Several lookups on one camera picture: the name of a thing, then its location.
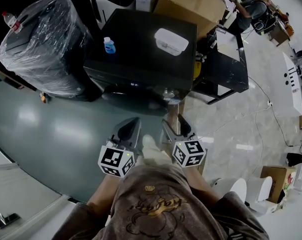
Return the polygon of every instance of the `glossy floor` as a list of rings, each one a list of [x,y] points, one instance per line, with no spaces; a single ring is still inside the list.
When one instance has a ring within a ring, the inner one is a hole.
[[[250,34],[244,42],[248,75],[268,94],[273,96],[270,73],[273,55],[285,52],[292,55],[288,43],[276,47],[267,36]],[[236,93],[213,105],[203,95],[192,94],[186,99],[184,115],[197,129],[208,146],[203,176],[207,180],[259,176],[263,165],[285,165],[287,152],[299,152],[300,147],[287,147],[273,111],[268,108],[268,98],[249,79],[249,90]],[[299,145],[302,131],[298,117],[279,117],[285,139],[289,145]]]
[[[142,115],[103,99],[81,102],[54,98],[0,82],[0,148],[49,188],[85,202],[100,185],[101,145],[113,127],[140,116],[143,134],[160,141],[162,116]]]

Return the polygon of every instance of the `white plastic container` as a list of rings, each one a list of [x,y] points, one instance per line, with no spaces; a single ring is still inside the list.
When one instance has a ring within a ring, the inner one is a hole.
[[[179,56],[189,45],[188,40],[164,28],[160,28],[154,37],[156,46],[173,56]]]

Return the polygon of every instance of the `plastic-wrapped object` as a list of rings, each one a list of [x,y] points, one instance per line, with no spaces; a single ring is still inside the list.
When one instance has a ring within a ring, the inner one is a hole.
[[[1,63],[45,93],[81,96],[84,79],[89,79],[83,63],[93,39],[71,0],[40,0],[25,8],[18,20],[23,29],[5,36]]]

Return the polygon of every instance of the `plastic bottle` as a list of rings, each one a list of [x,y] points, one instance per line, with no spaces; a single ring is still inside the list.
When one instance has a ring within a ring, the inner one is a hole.
[[[4,22],[15,32],[19,33],[22,29],[22,24],[17,20],[17,18],[12,15],[11,13],[8,13],[4,11],[2,13],[2,16],[4,18]]]
[[[108,54],[115,54],[116,53],[115,42],[113,42],[110,39],[110,37],[105,37],[104,38],[104,48],[105,48],[105,51]]]

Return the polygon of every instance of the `brown t-shirt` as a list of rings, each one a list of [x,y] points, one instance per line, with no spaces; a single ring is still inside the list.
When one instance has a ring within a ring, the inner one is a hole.
[[[116,192],[111,220],[78,203],[54,240],[269,239],[237,194],[209,211],[191,192],[179,168],[141,165]]]

